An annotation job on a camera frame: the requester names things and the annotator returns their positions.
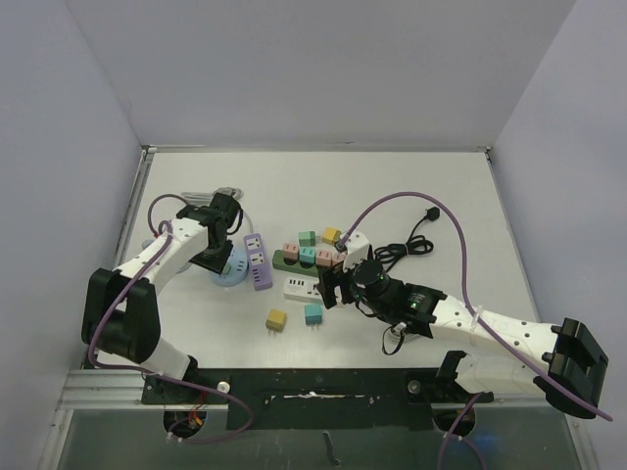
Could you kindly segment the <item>teal charger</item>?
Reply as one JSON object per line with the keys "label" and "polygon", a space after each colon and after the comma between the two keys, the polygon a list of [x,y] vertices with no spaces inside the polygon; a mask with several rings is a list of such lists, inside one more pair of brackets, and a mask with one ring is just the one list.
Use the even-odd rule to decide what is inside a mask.
{"label": "teal charger", "polygon": [[314,247],[301,247],[299,261],[307,264],[315,264],[316,249]]}
{"label": "teal charger", "polygon": [[322,306],[318,304],[305,305],[304,308],[305,323],[307,326],[318,326],[323,321]]}

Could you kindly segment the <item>pink charger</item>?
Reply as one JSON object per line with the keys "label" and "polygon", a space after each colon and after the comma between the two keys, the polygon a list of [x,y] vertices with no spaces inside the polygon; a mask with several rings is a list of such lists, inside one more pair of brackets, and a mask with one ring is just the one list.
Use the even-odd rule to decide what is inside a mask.
{"label": "pink charger", "polygon": [[315,254],[315,264],[321,267],[329,267],[332,265],[333,255],[326,250],[317,250]]}
{"label": "pink charger", "polygon": [[297,261],[299,259],[300,247],[296,244],[285,243],[282,246],[281,252],[284,259]]}
{"label": "pink charger", "polygon": [[332,255],[332,265],[340,265],[342,266],[345,260],[346,254],[345,253],[335,253]]}

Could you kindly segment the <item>yellow charger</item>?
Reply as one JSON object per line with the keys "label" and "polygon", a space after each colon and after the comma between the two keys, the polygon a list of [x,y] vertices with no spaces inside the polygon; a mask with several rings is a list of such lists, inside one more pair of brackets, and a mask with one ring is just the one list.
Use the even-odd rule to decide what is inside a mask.
{"label": "yellow charger", "polygon": [[341,235],[342,232],[339,229],[326,227],[322,232],[321,241],[326,245],[335,246],[339,242]]}
{"label": "yellow charger", "polygon": [[287,323],[288,315],[285,311],[271,309],[265,321],[265,328],[269,334],[282,333]]}

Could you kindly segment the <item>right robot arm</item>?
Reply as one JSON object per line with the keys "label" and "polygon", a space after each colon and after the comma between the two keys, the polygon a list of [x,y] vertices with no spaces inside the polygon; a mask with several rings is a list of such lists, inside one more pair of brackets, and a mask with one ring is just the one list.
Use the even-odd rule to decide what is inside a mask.
{"label": "right robot arm", "polygon": [[422,336],[456,345],[458,358],[436,376],[439,394],[493,393],[544,398],[559,411],[582,419],[601,416],[599,401],[608,358],[587,326],[508,317],[440,290],[390,277],[376,259],[352,268],[340,264],[317,271],[326,307],[366,307],[399,339]]}

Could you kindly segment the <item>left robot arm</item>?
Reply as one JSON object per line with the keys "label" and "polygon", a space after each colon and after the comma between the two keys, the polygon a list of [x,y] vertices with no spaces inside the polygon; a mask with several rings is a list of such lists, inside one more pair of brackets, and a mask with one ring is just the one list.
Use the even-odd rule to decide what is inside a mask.
{"label": "left robot arm", "polygon": [[[200,379],[189,371],[192,357],[163,339],[158,296],[186,263],[222,274],[233,249],[229,237],[242,221],[239,202],[216,193],[207,206],[187,204],[162,221],[140,254],[114,269],[97,269],[88,281],[81,327],[91,364],[165,377],[165,391],[174,400],[194,399]],[[101,362],[101,352],[129,364]]]}

